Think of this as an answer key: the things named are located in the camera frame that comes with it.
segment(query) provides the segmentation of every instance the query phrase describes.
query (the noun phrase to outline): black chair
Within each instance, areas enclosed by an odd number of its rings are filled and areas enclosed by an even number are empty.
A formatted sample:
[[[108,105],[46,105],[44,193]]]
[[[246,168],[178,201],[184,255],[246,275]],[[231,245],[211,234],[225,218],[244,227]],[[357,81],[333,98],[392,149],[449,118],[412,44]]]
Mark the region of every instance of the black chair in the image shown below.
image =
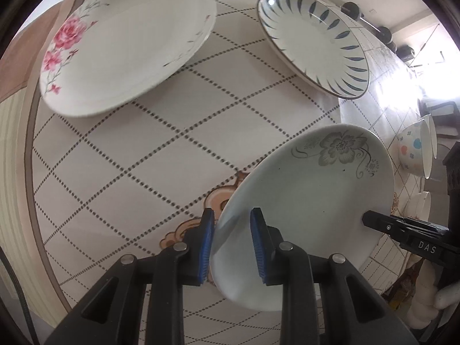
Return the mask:
[[[452,106],[454,112],[451,114],[443,114],[443,115],[432,115],[434,125],[437,127],[446,126],[446,127],[453,127],[457,130],[456,135],[446,135],[442,133],[437,133],[437,137],[443,137],[445,139],[460,139],[460,111],[457,104],[454,101],[447,101],[440,103],[438,105],[427,107],[426,103],[418,101],[419,104],[419,111],[420,115],[427,115],[431,114],[433,110],[443,108],[445,106]]]

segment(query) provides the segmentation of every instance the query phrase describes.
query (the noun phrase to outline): white bowl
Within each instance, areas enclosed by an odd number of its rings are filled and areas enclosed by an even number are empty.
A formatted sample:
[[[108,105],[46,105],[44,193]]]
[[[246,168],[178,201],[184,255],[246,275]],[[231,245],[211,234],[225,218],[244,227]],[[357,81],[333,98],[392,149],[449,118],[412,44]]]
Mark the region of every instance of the white bowl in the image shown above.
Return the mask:
[[[431,114],[427,114],[424,115],[421,119],[423,119],[428,124],[432,140],[433,157],[436,158],[438,155],[438,137],[436,136],[436,127],[434,126],[433,117]]]
[[[399,160],[404,171],[428,179],[433,162],[432,138],[426,120],[412,123],[397,135]]]
[[[249,309],[281,310],[282,287],[266,287],[258,275],[250,211],[260,207],[269,226],[307,253],[342,253],[359,268],[381,237],[362,215],[389,215],[393,191],[390,157],[372,132],[333,124],[293,139],[249,174],[219,217],[211,251],[216,286]]]
[[[417,193],[411,197],[404,210],[404,216],[428,222],[431,208],[430,192]]]

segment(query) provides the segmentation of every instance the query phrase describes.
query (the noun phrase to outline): table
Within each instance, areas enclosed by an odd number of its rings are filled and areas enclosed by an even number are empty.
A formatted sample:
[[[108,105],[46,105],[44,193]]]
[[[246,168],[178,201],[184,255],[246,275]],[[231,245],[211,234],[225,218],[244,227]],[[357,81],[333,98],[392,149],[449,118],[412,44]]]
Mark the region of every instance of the table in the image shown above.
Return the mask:
[[[73,0],[68,13],[83,1]],[[31,245],[29,239],[29,251],[37,249],[47,284],[66,309],[122,255],[146,257],[181,240],[204,207],[213,208],[218,218],[258,162],[311,129],[352,123],[381,139],[394,164],[395,214],[401,215],[420,191],[420,178],[400,167],[395,139],[419,117],[421,91],[411,70],[331,6],[365,50],[371,80],[358,100],[321,93],[270,49],[256,2],[216,0],[215,27],[192,59],[155,89],[113,111],[64,118],[46,106],[37,89],[31,92],[25,180],[17,185],[25,183],[27,220],[36,242]],[[56,30],[65,19],[62,11],[52,29],[42,24],[41,31]],[[51,37],[45,35],[40,45],[46,47]],[[32,70],[28,76],[38,74]],[[36,80],[28,83],[36,86]],[[8,100],[0,103],[0,112]],[[406,255],[384,235],[360,271],[377,292],[384,292],[399,276]],[[186,344],[271,345],[279,339],[280,312],[236,306],[220,294],[211,276],[201,288],[185,287],[184,311]]]

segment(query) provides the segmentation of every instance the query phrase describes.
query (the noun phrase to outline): bowl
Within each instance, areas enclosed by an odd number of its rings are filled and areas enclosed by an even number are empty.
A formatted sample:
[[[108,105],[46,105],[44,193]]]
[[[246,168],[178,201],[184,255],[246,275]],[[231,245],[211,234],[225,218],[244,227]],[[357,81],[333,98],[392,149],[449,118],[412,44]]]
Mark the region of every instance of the bowl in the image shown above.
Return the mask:
[[[404,171],[428,179],[432,169],[433,149],[426,120],[412,123],[397,135],[397,139],[399,160]]]
[[[421,192],[412,196],[404,210],[404,216],[428,222],[431,208],[430,192]]]
[[[427,114],[424,115],[421,119],[423,119],[428,124],[432,140],[433,157],[436,158],[438,155],[438,138],[436,136],[436,127],[434,126],[433,117],[431,114]]]

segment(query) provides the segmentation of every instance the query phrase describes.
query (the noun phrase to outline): black cable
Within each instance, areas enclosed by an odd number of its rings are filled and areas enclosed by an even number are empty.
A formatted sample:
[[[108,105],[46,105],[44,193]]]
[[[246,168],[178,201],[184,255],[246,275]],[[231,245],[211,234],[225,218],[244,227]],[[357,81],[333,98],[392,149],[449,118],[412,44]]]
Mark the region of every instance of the black cable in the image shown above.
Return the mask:
[[[16,292],[18,293],[19,303],[21,304],[21,308],[24,314],[24,318],[26,320],[27,328],[29,330],[30,337],[32,338],[32,343],[34,345],[40,345],[40,342],[38,341],[37,333],[35,331],[34,323],[32,321],[32,317],[30,316],[30,311],[27,306],[26,297],[24,296],[24,292],[22,291],[18,278],[16,274],[14,273],[13,267],[11,267],[10,262],[8,261],[8,258],[6,258],[5,252],[3,251],[1,246],[0,246],[0,260],[5,266],[5,269],[8,275],[10,275],[14,288],[16,289]]]
[[[425,48],[426,44],[428,43],[428,40],[431,39],[431,36],[433,36],[434,34],[434,31],[436,31],[436,29],[438,28],[439,26],[439,23],[436,25],[436,27],[434,28],[433,32],[431,33],[431,35],[429,36],[429,38],[427,38],[427,40],[425,41],[425,44],[422,45],[422,47],[420,48],[419,52],[417,53],[417,55],[415,56],[415,58],[412,60],[411,63],[409,63],[409,67],[410,65],[412,65],[412,63],[417,59],[418,55],[422,52],[422,50]]]

